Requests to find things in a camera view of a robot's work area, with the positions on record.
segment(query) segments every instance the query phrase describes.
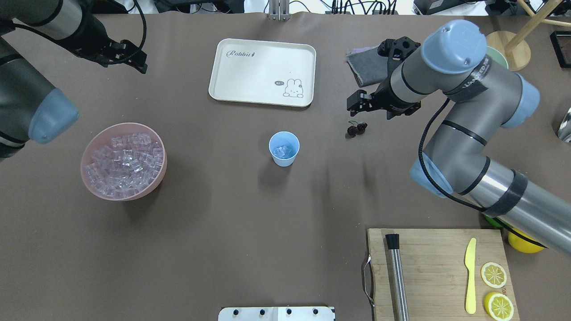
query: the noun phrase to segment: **blue cap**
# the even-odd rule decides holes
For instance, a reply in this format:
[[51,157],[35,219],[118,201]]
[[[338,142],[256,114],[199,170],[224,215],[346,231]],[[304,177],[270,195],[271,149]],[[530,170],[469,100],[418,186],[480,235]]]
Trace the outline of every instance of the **blue cap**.
[[[442,174],[442,172],[438,169],[438,167],[436,167],[436,165],[432,162],[430,157],[428,157],[428,155],[425,153],[423,153],[423,160],[424,160],[424,165],[427,168],[428,174],[430,174],[430,177],[436,182],[438,186],[440,186],[441,189],[446,191],[448,194],[452,194],[452,192],[454,192],[452,186],[450,185],[450,183],[448,183],[446,177],[444,177],[444,174]],[[411,167],[409,175],[420,186],[434,193],[436,196],[441,198],[446,198],[444,194],[439,192],[436,189],[436,187],[434,187],[434,185],[428,180],[426,175],[424,175],[423,168],[420,166],[420,160],[418,158],[416,159],[415,164]]]
[[424,62],[443,74],[461,74],[474,69],[486,54],[486,37],[466,20],[452,20],[428,36],[420,53]]
[[72,102],[54,88],[39,104],[28,129],[28,137],[45,144],[56,138],[75,123],[79,111]]
[[531,116],[539,105],[539,91],[532,84],[527,82],[520,74],[521,79],[521,99],[517,105],[515,113],[505,123],[501,125],[503,128],[514,128],[522,124],[527,117]]

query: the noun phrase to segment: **wooden stand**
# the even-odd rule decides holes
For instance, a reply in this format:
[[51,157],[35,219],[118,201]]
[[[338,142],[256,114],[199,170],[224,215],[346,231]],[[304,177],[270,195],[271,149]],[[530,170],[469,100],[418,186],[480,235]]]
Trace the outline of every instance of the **wooden stand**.
[[486,37],[488,46],[497,49],[504,55],[508,61],[509,69],[512,71],[522,70],[531,60],[531,49],[524,38],[527,37],[533,29],[541,22],[546,22],[547,17],[555,7],[561,3],[561,0],[549,0],[537,14],[532,15],[531,19],[517,34],[509,31],[496,31]]

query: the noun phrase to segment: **white floor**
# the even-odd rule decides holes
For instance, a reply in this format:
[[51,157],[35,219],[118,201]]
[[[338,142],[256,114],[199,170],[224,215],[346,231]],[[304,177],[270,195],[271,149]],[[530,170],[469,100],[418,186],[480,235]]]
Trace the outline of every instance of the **white floor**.
[[[125,8],[130,9],[133,7],[133,0],[116,0],[119,3],[122,3]],[[319,0],[301,0],[304,5],[307,6],[312,13],[321,13],[324,14],[326,11],[330,11],[329,6],[332,3],[332,0],[324,0],[326,3],[322,3]],[[363,14],[363,8],[359,4],[357,0],[352,0],[353,9],[355,10],[355,14]],[[244,11],[249,12],[262,12],[266,7],[267,0],[245,0],[244,1]],[[415,14],[412,10],[413,0],[396,0],[396,11],[398,14]],[[541,4],[541,0],[532,0],[532,6],[537,9]],[[139,5],[144,13],[158,13],[153,0],[139,0]],[[365,3],[365,9],[368,10],[371,3]],[[485,2],[479,1],[474,4],[464,4],[460,6],[456,6],[454,8],[450,8],[448,10],[441,11],[437,13],[437,15],[488,15],[485,11]],[[199,7],[192,7],[191,12],[194,12]],[[202,8],[205,10],[199,10],[196,13],[211,13],[209,11],[215,11],[212,4],[205,3],[202,5]],[[299,2],[292,2],[289,5],[289,12],[296,13],[300,11],[307,11],[307,9]],[[138,10],[135,8],[130,11],[130,13],[138,13]]]

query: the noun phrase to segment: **yellow knife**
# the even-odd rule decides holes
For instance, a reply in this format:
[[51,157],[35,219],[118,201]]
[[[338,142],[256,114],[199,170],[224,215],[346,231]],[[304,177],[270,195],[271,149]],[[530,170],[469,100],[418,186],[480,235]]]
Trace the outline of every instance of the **yellow knife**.
[[476,239],[472,238],[466,248],[464,265],[468,269],[468,288],[466,289],[466,312],[476,313],[476,286],[474,284],[474,269],[476,265]]

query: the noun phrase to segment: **brown table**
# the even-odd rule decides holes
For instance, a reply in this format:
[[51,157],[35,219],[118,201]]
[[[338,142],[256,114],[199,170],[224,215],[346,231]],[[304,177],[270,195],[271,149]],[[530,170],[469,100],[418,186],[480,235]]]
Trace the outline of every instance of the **brown table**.
[[[345,99],[358,88],[345,54],[403,35],[421,42],[453,18],[148,15],[146,75],[102,68],[26,31],[6,35],[81,117],[55,141],[29,142],[0,164],[0,319],[216,320],[221,307],[327,304],[337,320],[370,320],[361,289],[367,228],[489,225],[408,176],[441,93],[411,117],[359,114],[367,132],[345,137]],[[138,16],[100,19],[112,38],[138,43]],[[518,31],[527,18],[469,19],[488,34]],[[533,56],[521,72],[539,88],[541,106],[523,125],[500,130],[485,152],[571,202],[571,148],[554,133],[569,108],[571,73],[557,64],[552,30],[542,25],[528,37]],[[312,45],[310,107],[210,98],[224,38]],[[126,203],[93,196],[79,176],[87,143],[119,122],[152,127],[168,153],[161,186]],[[287,168],[267,151],[280,130],[301,141]],[[571,319],[569,258],[505,251],[521,319]]]

